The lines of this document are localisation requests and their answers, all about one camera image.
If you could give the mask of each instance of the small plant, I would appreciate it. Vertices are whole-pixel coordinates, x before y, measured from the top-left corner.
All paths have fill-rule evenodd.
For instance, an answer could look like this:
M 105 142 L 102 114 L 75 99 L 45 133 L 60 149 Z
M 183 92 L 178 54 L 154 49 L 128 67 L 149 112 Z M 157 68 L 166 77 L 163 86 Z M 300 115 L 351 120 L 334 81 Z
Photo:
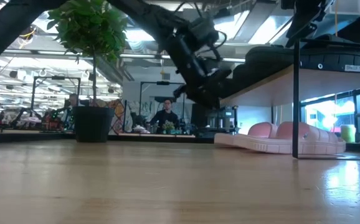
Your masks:
M 125 46 L 127 18 L 105 0 L 69 0 L 49 11 L 47 29 L 57 28 L 56 40 L 67 52 L 93 57 L 93 105 L 97 100 L 96 57 L 114 62 Z
M 162 126 L 162 129 L 166 131 L 166 133 L 170 134 L 172 130 L 174 130 L 174 124 L 170 121 L 165 121 L 165 123 Z

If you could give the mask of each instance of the window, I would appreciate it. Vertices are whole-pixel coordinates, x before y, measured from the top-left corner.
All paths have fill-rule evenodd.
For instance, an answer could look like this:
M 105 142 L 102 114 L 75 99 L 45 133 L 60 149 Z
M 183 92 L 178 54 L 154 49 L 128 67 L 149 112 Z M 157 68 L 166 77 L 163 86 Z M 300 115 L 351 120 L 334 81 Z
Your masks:
M 341 132 L 342 124 L 354 124 L 352 96 L 306 105 L 304 110 L 307 124 L 326 131 Z

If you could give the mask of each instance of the black metal frame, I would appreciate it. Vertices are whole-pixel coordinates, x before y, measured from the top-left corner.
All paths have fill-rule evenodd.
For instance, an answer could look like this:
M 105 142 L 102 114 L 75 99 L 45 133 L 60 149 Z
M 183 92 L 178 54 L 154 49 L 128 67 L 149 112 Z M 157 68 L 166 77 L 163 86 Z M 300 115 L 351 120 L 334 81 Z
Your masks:
M 36 87 L 37 87 L 37 83 L 36 80 L 43 78 L 44 80 L 46 79 L 54 79 L 54 77 L 40 77 L 40 76 L 36 76 L 33 77 L 33 87 L 32 87 L 32 99 L 31 99 L 31 110 L 33 110 L 34 107 L 34 103 L 35 103 L 35 93 L 36 93 Z M 77 91 L 77 99 L 76 101 L 79 103 L 79 94 L 80 94 L 80 82 L 81 79 L 80 78 L 73 78 L 73 77 L 59 77 L 61 80 L 65 80 L 65 79 L 71 79 L 71 80 L 78 80 L 78 91 Z
M 355 43 L 344 43 L 344 42 L 331 42 L 327 40 L 313 40 L 313 39 L 299 39 L 295 42 L 294 51 L 293 51 L 293 132 L 292 132 L 292 156 L 295 159 L 334 159 L 334 160 L 360 160 L 360 157 L 348 158 L 348 157 L 339 157 L 339 156 L 300 156 L 298 145 L 298 133 L 299 133 L 299 122 L 301 115 L 301 103 L 299 100 L 299 71 L 303 69 L 312 69 L 317 70 L 317 64 L 308 63 L 306 65 L 301 64 L 300 60 L 300 43 L 316 43 L 316 44 L 331 44 L 344 47 L 359 47 L 360 44 Z M 324 65 L 326 71 L 335 71 L 344 70 L 344 65 Z
M 139 103 L 140 106 L 138 108 L 138 114 L 141 115 L 141 99 L 142 99 L 142 93 L 143 93 L 143 85 L 144 84 L 156 84 L 158 85 L 159 82 L 140 82 L 140 97 L 139 97 Z M 168 85 L 184 85 L 185 83 L 173 83 L 173 82 L 166 82 Z M 186 94 L 182 94 L 182 115 L 181 118 L 184 119 L 184 107 L 186 105 Z

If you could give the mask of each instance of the equipment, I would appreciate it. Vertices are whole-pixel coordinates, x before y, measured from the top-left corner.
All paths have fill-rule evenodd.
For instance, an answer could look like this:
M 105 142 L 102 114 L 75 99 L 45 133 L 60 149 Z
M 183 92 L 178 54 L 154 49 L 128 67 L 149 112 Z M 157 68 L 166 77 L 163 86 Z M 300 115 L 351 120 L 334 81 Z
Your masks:
M 0 10 L 0 54 L 44 11 L 55 9 L 67 0 L 11 0 Z M 142 0 L 108 0 L 119 10 L 127 14 L 142 29 L 152 35 L 159 44 L 160 51 L 165 50 L 178 68 L 186 82 L 174 92 L 176 97 L 186 93 L 190 100 L 208 108 L 220 108 L 219 98 L 223 98 L 224 82 L 231 70 L 216 70 L 212 73 L 206 66 L 207 61 L 220 61 L 220 55 L 214 44 L 219 39 L 219 32 L 214 29 L 210 17 L 200 17 L 193 22 L 176 16 L 160 6 L 148 4 Z M 296 1 L 297 13 L 310 13 L 316 19 L 322 14 L 325 0 Z M 293 23 L 298 23 L 295 15 Z M 213 51 L 215 58 L 206 60 L 196 55 L 203 46 Z

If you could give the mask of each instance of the ceiling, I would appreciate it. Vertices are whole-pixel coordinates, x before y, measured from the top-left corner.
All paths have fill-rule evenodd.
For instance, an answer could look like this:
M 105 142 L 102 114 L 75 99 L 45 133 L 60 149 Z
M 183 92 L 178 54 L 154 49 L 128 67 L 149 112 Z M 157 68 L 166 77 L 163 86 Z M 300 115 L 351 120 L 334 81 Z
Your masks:
M 150 1 L 159 4 L 169 10 L 174 10 L 180 2 L 178 1 Z M 197 1 L 200 8 L 218 10 L 229 8 L 229 15 L 215 19 L 215 28 L 225 32 L 228 41 L 219 48 L 220 55 L 232 62 L 224 62 L 224 66 L 234 68 L 239 60 L 245 57 L 253 44 L 285 44 L 287 39 L 285 33 L 289 27 L 283 26 L 291 19 L 292 10 L 282 10 L 278 1 L 259 0 L 216 0 Z M 198 16 L 197 11 L 190 4 L 185 4 L 180 16 L 192 20 Z M 340 17 L 339 23 L 353 21 L 357 16 Z M 90 58 L 79 57 L 79 63 L 75 62 L 74 56 L 63 55 L 65 49 L 54 41 L 56 30 L 47 30 L 47 13 L 40 15 L 33 25 L 37 28 L 34 37 L 25 42 L 22 39 L 14 41 L 8 50 L 0 57 L 0 97 L 5 99 L 16 99 L 17 94 L 25 99 L 21 105 L 29 106 L 29 94 L 32 93 L 33 77 L 45 74 L 45 77 L 57 75 L 66 78 L 81 79 L 81 97 L 86 98 L 91 94 L 88 73 L 92 71 Z M 156 54 L 158 49 L 154 39 L 145 31 L 135 26 L 131 20 L 126 31 L 127 49 L 124 54 L 140 54 L 140 58 L 123 57 L 116 64 L 99 63 L 98 67 L 98 93 L 106 99 L 114 99 L 121 96 L 120 85 L 123 81 L 156 82 L 162 80 L 161 71 L 170 74 L 171 82 L 184 82 L 180 75 L 176 75 L 176 67 L 170 60 L 156 60 L 143 58 L 144 54 Z M 16 71 L 17 78 L 10 77 L 10 73 Z M 76 80 L 51 80 L 47 79 L 36 89 L 36 100 L 46 100 L 45 96 L 58 96 L 67 98 L 70 92 L 76 92 Z M 115 87 L 114 94 L 109 94 L 109 86 Z M 61 106 L 64 101 L 58 100 Z

